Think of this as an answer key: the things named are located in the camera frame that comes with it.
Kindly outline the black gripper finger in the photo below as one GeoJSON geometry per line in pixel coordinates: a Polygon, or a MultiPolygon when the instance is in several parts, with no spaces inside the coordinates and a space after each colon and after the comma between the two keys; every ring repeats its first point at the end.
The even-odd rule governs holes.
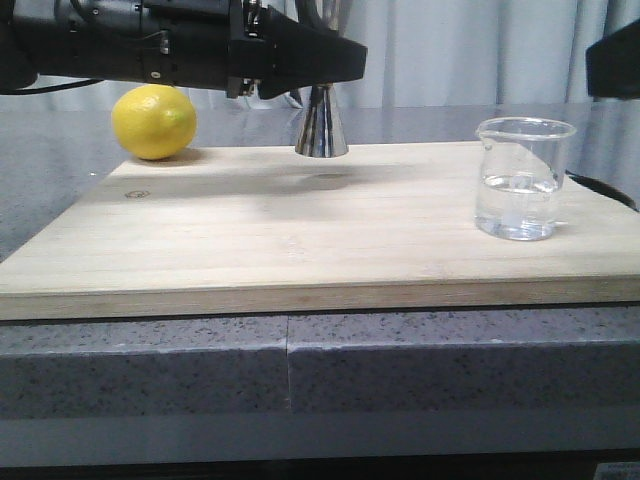
{"type": "Polygon", "coordinates": [[[591,97],[639,98],[639,20],[605,36],[585,54],[591,97]]]}

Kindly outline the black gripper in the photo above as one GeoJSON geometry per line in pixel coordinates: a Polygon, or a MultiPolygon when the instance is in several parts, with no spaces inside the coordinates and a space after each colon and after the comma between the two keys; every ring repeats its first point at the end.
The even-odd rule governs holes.
{"type": "Polygon", "coordinates": [[[339,4],[297,4],[292,20],[259,1],[142,1],[144,83],[224,91],[258,85],[263,100],[291,90],[359,80],[368,49],[339,34],[339,4]]]}

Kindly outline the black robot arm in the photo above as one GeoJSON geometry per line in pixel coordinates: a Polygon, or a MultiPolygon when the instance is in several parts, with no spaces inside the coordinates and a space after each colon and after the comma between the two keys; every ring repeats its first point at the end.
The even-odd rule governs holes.
{"type": "Polygon", "coordinates": [[[263,100],[359,80],[367,49],[258,1],[4,1],[1,86],[41,76],[220,90],[263,100]]]}

